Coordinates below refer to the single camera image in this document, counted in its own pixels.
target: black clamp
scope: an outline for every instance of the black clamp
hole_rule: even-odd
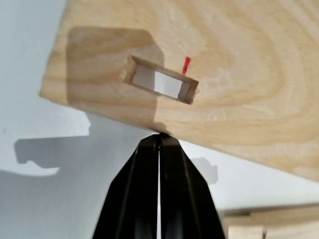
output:
[[[115,177],[93,238],[156,239],[159,181],[162,239],[225,239],[205,179],[163,133],[141,140]]]

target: rectangular hole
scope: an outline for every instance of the rectangular hole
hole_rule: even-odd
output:
[[[137,63],[130,84],[191,104],[198,82],[179,73],[133,57]]]

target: red pin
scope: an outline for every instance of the red pin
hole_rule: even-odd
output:
[[[184,63],[184,67],[183,67],[183,72],[182,72],[183,75],[186,75],[186,72],[187,72],[189,63],[190,63],[190,58],[189,58],[189,57],[186,57],[185,63]]]

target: wooden board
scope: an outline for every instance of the wooden board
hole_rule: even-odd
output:
[[[318,42],[318,0],[70,0],[40,95],[319,180]],[[192,103],[130,84],[138,64]]]
[[[319,237],[319,207],[252,211],[224,218],[223,226],[229,239],[314,239]]]

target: wood grain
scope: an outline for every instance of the wood grain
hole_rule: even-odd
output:
[[[40,95],[319,181],[318,43],[317,0],[69,0]],[[128,84],[186,56],[192,104]]]

